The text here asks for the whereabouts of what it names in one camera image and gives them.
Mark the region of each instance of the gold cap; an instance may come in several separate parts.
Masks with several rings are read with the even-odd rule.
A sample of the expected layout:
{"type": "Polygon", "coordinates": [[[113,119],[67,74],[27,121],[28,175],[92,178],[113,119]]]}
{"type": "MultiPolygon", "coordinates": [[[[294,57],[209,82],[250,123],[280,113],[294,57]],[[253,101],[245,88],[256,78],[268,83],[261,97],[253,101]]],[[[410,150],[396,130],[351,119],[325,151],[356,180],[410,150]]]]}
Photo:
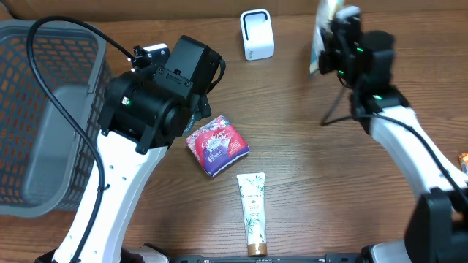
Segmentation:
{"type": "Polygon", "coordinates": [[[247,245],[247,253],[249,256],[266,256],[268,252],[266,251],[265,243],[257,243],[247,245]]]}

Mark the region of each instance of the basket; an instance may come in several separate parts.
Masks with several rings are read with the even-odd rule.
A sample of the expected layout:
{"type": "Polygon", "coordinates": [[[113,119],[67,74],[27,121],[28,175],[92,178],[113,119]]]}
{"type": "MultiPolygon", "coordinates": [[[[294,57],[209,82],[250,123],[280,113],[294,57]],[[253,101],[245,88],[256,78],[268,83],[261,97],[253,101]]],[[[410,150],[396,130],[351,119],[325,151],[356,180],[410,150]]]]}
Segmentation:
{"type": "MultiPolygon", "coordinates": [[[[47,100],[29,68],[33,22],[0,23],[0,215],[76,210],[94,158],[47,100]]],[[[95,140],[110,67],[103,39],[71,23],[41,26],[34,56],[49,89],[95,140]]]]}

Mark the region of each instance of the white tube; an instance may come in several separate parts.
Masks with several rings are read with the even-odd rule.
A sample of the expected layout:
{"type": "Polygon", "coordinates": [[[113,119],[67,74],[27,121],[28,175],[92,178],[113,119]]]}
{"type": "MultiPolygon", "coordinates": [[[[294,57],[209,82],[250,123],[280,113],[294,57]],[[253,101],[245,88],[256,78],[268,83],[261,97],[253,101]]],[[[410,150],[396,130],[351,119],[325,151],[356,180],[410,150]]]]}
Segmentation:
{"type": "Polygon", "coordinates": [[[237,175],[249,256],[266,256],[265,173],[237,175]]]}

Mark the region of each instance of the brown tabletop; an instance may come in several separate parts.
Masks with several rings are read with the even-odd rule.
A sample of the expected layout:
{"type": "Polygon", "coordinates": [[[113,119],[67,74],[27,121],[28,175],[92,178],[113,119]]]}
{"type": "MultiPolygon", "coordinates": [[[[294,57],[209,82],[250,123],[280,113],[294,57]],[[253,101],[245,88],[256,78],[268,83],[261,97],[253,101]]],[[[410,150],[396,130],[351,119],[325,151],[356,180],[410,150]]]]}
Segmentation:
{"type": "MultiPolygon", "coordinates": [[[[468,151],[468,12],[373,13],[365,30],[396,36],[394,83],[427,134],[457,164],[468,151]]],[[[273,18],[275,54],[246,62],[238,18],[98,23],[131,50],[182,34],[227,61],[208,95],[212,118],[226,116],[250,154],[211,180],[177,139],[149,179],[125,246],[153,243],[171,254],[245,256],[246,237],[235,176],[264,172],[268,252],[305,256],[357,252],[402,238],[415,205],[404,176],[382,146],[352,121],[320,127],[339,92],[335,74],[308,78],[314,17],[273,18]]],[[[108,46],[116,75],[130,69],[108,46]]],[[[348,115],[343,100],[334,116],[348,115]]],[[[196,126],[207,123],[203,120],[196,126]]],[[[0,262],[31,262],[61,244],[74,213],[0,217],[0,262]]]]}

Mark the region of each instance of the pink package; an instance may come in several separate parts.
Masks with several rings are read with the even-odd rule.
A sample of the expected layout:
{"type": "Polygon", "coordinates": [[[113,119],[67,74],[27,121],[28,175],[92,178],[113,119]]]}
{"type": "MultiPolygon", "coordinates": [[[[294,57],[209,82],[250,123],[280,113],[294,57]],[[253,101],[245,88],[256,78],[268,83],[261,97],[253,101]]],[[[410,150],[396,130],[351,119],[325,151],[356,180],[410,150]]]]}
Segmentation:
{"type": "Polygon", "coordinates": [[[249,153],[247,142],[224,116],[199,128],[185,142],[211,177],[249,153]]]}

